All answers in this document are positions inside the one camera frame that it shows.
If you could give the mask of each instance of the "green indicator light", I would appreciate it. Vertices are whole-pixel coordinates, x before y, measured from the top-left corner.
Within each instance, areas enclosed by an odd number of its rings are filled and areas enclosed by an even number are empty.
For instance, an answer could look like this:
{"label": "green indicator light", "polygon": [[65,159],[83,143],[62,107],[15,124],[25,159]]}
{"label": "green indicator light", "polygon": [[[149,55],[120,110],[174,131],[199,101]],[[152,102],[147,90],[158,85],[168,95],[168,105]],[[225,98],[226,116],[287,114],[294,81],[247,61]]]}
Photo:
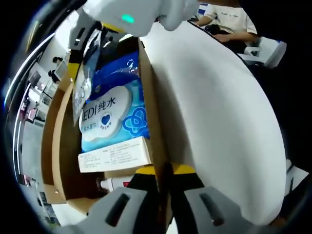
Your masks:
{"label": "green indicator light", "polygon": [[127,14],[122,15],[122,16],[121,16],[121,19],[122,19],[123,21],[128,22],[128,23],[134,23],[134,22],[135,22],[135,19],[134,19],[132,16],[127,15]]}

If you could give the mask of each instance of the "cardboard divider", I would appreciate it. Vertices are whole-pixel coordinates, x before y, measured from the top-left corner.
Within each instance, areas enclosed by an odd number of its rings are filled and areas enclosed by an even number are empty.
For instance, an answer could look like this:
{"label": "cardboard divider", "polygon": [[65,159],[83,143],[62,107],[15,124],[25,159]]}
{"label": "cardboard divider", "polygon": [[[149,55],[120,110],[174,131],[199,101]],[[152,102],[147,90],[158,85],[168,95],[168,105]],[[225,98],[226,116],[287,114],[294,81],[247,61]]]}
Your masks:
{"label": "cardboard divider", "polygon": [[58,190],[54,185],[52,173],[53,132],[56,119],[58,116],[58,112],[55,110],[59,108],[63,96],[64,92],[62,90],[58,90],[51,101],[47,118],[45,120],[41,143],[41,170],[42,170],[43,187],[45,190],[47,202],[51,204],[66,203],[66,200],[59,194]]}
{"label": "cardboard divider", "polygon": [[103,196],[97,189],[96,178],[103,173],[80,173],[78,154],[81,151],[81,132],[74,126],[71,83],[66,90],[53,133],[52,171],[53,180],[60,194],[66,199],[99,198]]}

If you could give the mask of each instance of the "white t-shirt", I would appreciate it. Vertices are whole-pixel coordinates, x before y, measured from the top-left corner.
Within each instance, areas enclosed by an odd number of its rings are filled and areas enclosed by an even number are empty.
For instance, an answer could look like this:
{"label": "white t-shirt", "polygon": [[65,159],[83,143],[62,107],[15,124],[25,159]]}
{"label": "white t-shirt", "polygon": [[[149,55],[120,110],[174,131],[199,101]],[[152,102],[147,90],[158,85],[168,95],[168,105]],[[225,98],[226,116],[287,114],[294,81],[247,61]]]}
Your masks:
{"label": "white t-shirt", "polygon": [[254,33],[257,34],[254,23],[241,7],[228,7],[208,5],[205,16],[215,19],[215,23],[228,33]]}

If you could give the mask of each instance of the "blue package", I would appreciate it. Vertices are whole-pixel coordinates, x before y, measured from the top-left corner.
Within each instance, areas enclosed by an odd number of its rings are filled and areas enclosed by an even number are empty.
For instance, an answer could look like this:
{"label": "blue package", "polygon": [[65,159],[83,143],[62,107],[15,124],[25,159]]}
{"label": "blue package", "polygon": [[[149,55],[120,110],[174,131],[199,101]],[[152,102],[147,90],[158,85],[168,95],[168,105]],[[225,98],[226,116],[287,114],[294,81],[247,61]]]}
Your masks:
{"label": "blue package", "polygon": [[115,60],[92,79],[92,94],[79,119],[83,152],[135,137],[150,138],[138,52]]}

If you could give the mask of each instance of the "white curved surface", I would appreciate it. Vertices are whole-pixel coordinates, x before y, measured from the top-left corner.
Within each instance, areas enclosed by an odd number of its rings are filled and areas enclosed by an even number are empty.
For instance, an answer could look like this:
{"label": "white curved surface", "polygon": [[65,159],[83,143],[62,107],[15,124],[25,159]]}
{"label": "white curved surface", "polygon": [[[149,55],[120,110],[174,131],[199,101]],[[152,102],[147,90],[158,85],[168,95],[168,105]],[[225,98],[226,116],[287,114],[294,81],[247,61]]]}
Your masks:
{"label": "white curved surface", "polygon": [[284,198],[286,160],[260,85],[234,53],[187,22],[173,32],[154,23],[141,39],[158,77],[171,160],[194,165],[247,220],[271,222]]}
{"label": "white curved surface", "polygon": [[51,206],[61,226],[76,225],[87,217],[68,204],[52,204]]}

